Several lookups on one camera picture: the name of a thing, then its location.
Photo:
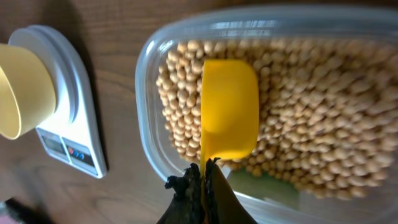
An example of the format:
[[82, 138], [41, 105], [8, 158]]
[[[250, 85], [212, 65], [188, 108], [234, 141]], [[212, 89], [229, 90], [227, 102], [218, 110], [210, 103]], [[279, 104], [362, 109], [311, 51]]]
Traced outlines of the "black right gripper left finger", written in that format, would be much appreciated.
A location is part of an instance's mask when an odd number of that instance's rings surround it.
[[183, 176], [171, 175], [165, 183], [174, 196], [157, 224], [201, 224], [205, 211], [201, 204], [201, 175], [197, 164], [191, 163]]

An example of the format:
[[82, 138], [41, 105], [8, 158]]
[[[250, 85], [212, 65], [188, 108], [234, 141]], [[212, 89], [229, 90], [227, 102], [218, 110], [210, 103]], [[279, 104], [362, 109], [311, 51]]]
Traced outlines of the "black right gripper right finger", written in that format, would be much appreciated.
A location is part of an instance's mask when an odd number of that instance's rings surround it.
[[205, 192], [208, 223], [257, 224], [257, 221], [240, 204], [216, 162], [208, 159], [205, 168]]

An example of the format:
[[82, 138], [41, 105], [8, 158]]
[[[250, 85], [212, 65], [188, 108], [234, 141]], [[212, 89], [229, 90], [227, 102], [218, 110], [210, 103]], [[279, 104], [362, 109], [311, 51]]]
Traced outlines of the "yellow measuring scoop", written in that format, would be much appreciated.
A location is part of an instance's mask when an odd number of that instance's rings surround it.
[[208, 59], [201, 86], [201, 202], [208, 223], [205, 168], [208, 159], [242, 159], [256, 146], [259, 90], [252, 66], [242, 60]]

